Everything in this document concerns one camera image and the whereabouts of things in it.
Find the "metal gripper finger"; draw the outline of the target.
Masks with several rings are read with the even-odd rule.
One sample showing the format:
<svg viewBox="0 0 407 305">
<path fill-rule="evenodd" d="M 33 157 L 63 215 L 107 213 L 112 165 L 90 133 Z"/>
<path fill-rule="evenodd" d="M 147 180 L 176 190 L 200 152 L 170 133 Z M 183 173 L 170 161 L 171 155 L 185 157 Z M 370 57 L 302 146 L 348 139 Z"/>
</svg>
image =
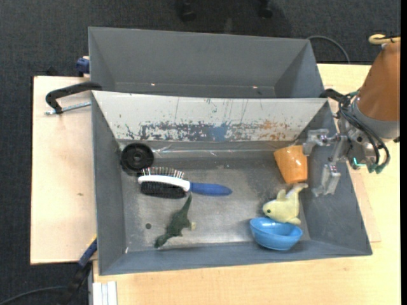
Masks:
<svg viewBox="0 0 407 305">
<path fill-rule="evenodd" d="M 312 188 L 314 196 L 334 194 L 340 177 L 341 173 L 337 171 L 336 165 L 324 165 L 320 183 Z"/>
<path fill-rule="evenodd" d="M 315 146 L 330 146 L 338 140 L 338 134 L 329 135 L 329 130 L 322 128 L 307 131 L 307 139 L 303 143 L 303 154 L 309 156 Z"/>
</svg>

